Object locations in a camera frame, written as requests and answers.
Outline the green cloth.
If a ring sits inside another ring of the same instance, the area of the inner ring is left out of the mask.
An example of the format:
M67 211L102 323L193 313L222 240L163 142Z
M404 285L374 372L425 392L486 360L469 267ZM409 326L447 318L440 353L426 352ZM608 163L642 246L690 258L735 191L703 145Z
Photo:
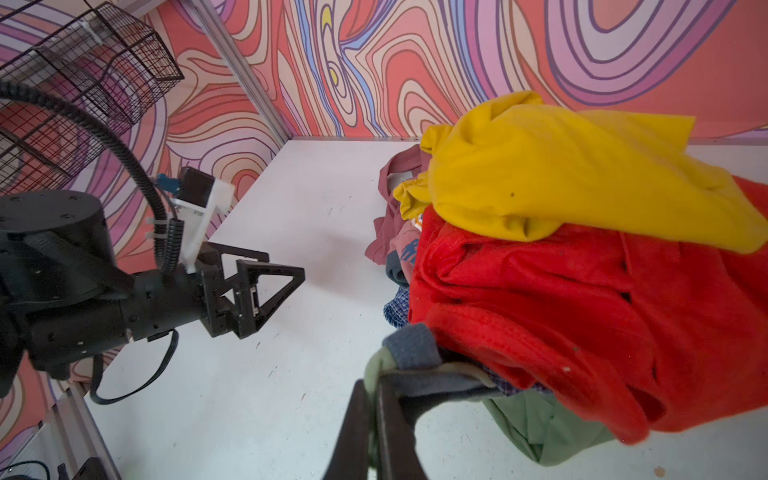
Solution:
M364 388L375 398L382 379L392 385L408 427L449 402L480 402L524 456L557 466L615 436L602 423L566 408L546 387L519 389L489 369L437 345L425 326L409 325L382 341L370 358Z

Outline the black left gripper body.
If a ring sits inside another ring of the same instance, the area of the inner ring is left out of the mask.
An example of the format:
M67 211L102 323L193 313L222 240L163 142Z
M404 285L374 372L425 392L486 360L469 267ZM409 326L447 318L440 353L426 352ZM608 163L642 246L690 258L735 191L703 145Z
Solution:
M225 297L232 287L223 268L225 255L238 248L205 242L189 273L182 265L169 275L157 270L134 276L134 292L122 302L122 316L135 340L153 340L199 321L208 334L230 333L236 325L235 305Z

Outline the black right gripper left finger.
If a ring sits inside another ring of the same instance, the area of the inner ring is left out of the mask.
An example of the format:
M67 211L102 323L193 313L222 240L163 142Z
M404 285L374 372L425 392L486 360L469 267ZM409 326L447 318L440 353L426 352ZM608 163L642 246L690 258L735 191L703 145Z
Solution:
M336 445L323 480L368 478L371 435L371 404L364 381L353 387Z

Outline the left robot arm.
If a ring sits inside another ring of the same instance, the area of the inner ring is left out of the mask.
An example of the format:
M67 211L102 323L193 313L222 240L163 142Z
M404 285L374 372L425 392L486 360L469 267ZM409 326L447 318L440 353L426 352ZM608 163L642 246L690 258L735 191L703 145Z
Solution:
M123 164L151 210L152 270L121 270L109 244L101 201L68 190L8 194L1 199L1 391L8 394L23 359L56 380L91 359L98 388L107 351L133 340L167 338L200 322L217 337L257 333L304 282L305 271L268 254L206 240L213 215L233 188L191 167L150 177L131 150L96 117L74 104L13 82L3 99L52 112L87 131Z

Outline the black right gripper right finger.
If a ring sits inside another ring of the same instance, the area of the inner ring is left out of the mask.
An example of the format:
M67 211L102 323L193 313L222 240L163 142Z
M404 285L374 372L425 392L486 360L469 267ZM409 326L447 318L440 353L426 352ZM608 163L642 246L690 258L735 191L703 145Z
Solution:
M407 423L392 382L383 377L376 394L377 478L427 480L416 453L414 429Z

